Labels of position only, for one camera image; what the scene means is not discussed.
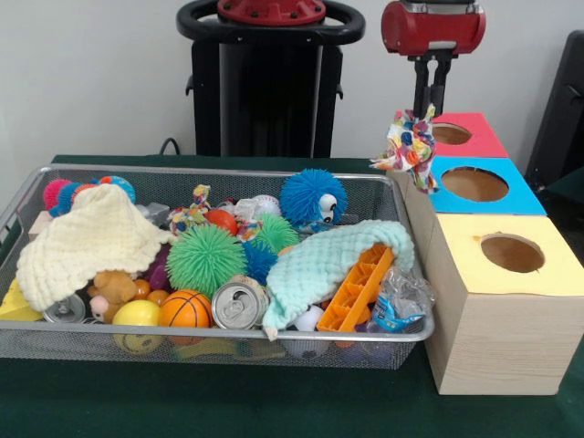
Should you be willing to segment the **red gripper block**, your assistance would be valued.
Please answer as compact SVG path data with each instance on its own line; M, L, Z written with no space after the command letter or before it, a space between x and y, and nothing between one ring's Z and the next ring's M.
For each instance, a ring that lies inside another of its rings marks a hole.
M381 18L381 36L390 53L414 60L416 74L414 117L423 118L431 104L428 64L423 55L436 50L450 50L454 55L470 54L481 43L486 29L484 9L476 1L392 1ZM446 78L451 70L453 55L436 56L433 77L435 116L443 113Z

